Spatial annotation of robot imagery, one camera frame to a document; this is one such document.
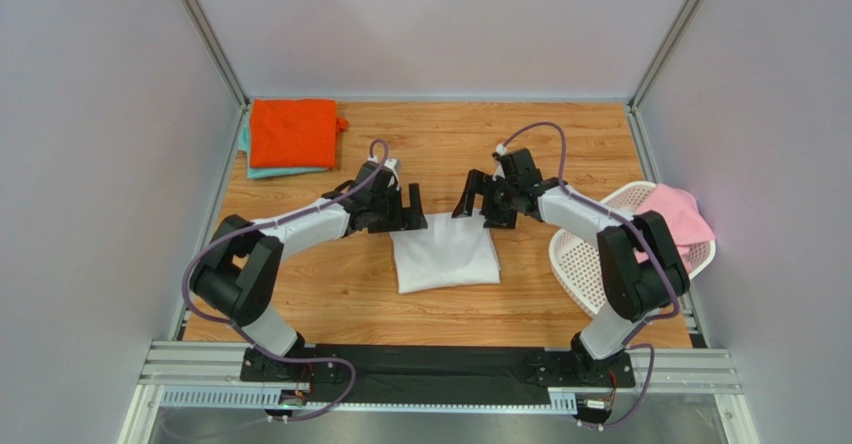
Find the white t shirt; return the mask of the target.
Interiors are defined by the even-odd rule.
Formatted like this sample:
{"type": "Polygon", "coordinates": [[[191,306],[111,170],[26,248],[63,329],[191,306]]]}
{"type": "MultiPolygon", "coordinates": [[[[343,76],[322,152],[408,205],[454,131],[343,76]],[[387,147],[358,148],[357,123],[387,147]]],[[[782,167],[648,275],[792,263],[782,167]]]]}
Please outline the white t shirt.
{"type": "Polygon", "coordinates": [[[427,227],[391,234],[398,292],[499,284],[501,267],[481,215],[429,214],[427,227]]]}

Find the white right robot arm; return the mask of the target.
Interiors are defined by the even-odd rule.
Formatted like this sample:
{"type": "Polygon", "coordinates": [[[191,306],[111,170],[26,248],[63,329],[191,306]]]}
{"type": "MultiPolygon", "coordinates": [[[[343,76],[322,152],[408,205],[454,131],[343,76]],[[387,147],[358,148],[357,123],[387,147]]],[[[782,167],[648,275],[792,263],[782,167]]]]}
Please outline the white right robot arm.
{"type": "Polygon", "coordinates": [[[512,229],[519,216],[557,226],[598,252],[606,302],[591,324],[575,335],[572,351],[587,361],[605,361],[662,310],[678,312],[679,299],[691,286],[664,217],[656,211],[628,214],[595,201],[562,178],[546,179],[526,148],[493,155],[488,174],[472,169],[452,215],[479,215],[490,229],[512,229]]]}

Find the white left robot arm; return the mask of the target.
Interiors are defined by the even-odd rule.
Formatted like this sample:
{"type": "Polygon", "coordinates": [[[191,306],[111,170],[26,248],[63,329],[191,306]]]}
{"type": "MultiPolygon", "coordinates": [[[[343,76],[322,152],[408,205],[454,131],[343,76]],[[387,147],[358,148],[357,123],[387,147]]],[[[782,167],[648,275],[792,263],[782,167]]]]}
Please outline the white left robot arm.
{"type": "Polygon", "coordinates": [[[302,337],[272,302],[282,262],[360,231],[427,227],[419,185],[401,184],[395,160],[371,158],[355,179],[295,211],[255,221],[226,217],[212,241],[190,261],[183,293],[213,308],[212,321],[232,326],[271,355],[288,358],[302,337]]]}

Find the white perforated plastic basket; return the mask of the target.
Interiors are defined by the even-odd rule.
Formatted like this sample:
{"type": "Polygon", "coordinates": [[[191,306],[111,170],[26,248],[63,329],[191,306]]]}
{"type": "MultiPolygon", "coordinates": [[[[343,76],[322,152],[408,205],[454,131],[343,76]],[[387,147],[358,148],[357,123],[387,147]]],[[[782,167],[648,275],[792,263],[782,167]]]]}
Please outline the white perforated plastic basket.
{"type": "MultiPolygon", "coordinates": [[[[657,185],[648,181],[628,183],[605,197],[602,202],[617,210],[634,213],[657,185]]],[[[690,279],[700,274],[714,259],[716,242],[696,242],[681,255],[690,279]]],[[[565,230],[556,232],[549,244],[554,276],[573,301],[590,317],[595,317],[606,302],[597,250],[565,230]]]]}

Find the folded orange t shirt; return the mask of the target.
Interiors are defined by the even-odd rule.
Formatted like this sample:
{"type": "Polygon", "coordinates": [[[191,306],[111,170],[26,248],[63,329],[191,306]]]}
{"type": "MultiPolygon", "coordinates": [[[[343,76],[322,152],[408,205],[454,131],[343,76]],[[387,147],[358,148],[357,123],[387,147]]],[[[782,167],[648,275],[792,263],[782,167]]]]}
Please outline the folded orange t shirt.
{"type": "Polygon", "coordinates": [[[256,100],[249,116],[249,164],[333,168],[338,137],[348,127],[333,100],[256,100]]]}

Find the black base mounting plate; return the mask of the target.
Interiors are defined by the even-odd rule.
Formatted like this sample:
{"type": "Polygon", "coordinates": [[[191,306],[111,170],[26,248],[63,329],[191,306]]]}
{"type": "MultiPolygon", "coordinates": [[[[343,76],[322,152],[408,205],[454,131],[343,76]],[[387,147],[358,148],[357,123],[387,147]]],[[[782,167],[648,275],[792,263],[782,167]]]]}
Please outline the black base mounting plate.
{"type": "Polygon", "coordinates": [[[255,349],[243,356],[243,382],[309,384],[309,398],[348,404],[537,405],[551,387],[632,389],[629,356],[582,368],[570,351],[523,347],[317,344],[276,362],[255,349]]]}

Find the folded teal t shirt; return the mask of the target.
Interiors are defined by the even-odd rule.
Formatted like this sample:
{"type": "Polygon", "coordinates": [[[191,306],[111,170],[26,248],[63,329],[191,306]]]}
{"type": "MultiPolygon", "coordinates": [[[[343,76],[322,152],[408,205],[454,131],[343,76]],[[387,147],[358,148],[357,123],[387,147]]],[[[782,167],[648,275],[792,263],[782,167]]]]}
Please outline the folded teal t shirt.
{"type": "MultiPolygon", "coordinates": [[[[247,124],[242,124],[238,137],[238,150],[245,154],[246,160],[249,160],[249,151],[251,150],[250,132],[247,124]]],[[[309,173],[318,173],[327,171],[327,168],[320,167],[271,167],[259,168],[247,165],[247,178],[251,180],[259,180],[273,177],[294,176],[309,173]]]]}

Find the pink t shirt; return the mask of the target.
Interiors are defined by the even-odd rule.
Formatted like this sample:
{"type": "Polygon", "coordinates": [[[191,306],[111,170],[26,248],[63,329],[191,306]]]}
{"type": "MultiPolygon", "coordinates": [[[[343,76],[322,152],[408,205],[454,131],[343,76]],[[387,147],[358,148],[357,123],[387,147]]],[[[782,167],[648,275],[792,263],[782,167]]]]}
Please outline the pink t shirt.
{"type": "Polygon", "coordinates": [[[700,214],[696,198],[685,190],[658,184],[637,208],[636,214],[648,211],[657,212],[665,219],[682,258],[688,256],[693,245],[716,238],[700,214]]]}

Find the aluminium front frame rail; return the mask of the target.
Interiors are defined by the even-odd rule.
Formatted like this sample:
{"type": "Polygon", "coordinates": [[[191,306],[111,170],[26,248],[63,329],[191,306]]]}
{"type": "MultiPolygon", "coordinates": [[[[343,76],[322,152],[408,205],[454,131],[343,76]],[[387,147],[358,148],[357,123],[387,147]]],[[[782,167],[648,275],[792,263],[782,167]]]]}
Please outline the aluminium front frame rail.
{"type": "MultiPolygon", "coordinates": [[[[163,407],[211,409],[265,409],[317,411],[330,404],[305,383],[244,381],[246,345],[220,342],[167,342],[151,345],[138,384],[156,392],[163,407]]],[[[619,383],[620,395],[638,396],[647,384],[648,397],[739,395],[739,378],[730,354],[719,349],[636,350],[630,354],[628,373],[636,384],[619,383]]],[[[488,380],[471,397],[416,397],[397,386],[379,397],[359,397],[344,384],[334,384],[331,395],[343,394],[339,411],[403,413],[473,413],[573,415],[579,398],[601,393],[601,388],[570,386],[560,379],[554,386],[536,383],[533,401],[526,404],[508,385],[488,380]]]]}

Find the right aluminium corner post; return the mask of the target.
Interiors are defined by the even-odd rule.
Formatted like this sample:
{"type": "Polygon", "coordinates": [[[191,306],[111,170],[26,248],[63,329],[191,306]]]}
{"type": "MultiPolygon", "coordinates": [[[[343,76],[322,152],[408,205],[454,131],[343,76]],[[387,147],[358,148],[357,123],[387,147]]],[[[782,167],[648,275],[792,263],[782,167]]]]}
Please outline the right aluminium corner post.
{"type": "Polygon", "coordinates": [[[653,86],[659,79],[676,46],[681,41],[703,0],[684,0],[666,31],[656,53],[632,94],[628,106],[631,112],[638,113],[647,100],[653,86]]]}

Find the aluminium corner post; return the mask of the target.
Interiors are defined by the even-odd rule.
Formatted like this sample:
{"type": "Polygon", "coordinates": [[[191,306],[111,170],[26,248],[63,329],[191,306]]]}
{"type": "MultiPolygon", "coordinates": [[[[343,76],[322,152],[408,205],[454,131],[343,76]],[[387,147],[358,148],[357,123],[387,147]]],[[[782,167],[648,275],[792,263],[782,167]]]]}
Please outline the aluminium corner post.
{"type": "Polygon", "coordinates": [[[234,67],[226,56],[220,40],[207,17],[200,0],[181,0],[185,11],[198,32],[214,66],[222,77],[225,86],[240,109],[245,109],[249,97],[242,86],[234,67]]]}
{"type": "Polygon", "coordinates": [[[628,106],[631,112],[638,113],[647,100],[653,86],[659,79],[676,46],[681,41],[703,0],[684,0],[666,31],[656,53],[632,94],[628,106]]]}

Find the left aluminium corner post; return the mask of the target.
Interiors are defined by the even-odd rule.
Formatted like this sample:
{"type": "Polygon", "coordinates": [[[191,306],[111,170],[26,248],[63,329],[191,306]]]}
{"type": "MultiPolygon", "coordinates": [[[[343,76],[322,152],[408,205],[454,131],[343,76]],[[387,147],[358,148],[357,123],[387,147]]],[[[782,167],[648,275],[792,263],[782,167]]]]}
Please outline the left aluminium corner post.
{"type": "Polygon", "coordinates": [[[240,109],[245,109],[249,97],[242,86],[234,67],[226,56],[220,40],[207,17],[200,0],[181,0],[185,11],[198,32],[214,66],[222,77],[225,86],[240,109]]]}

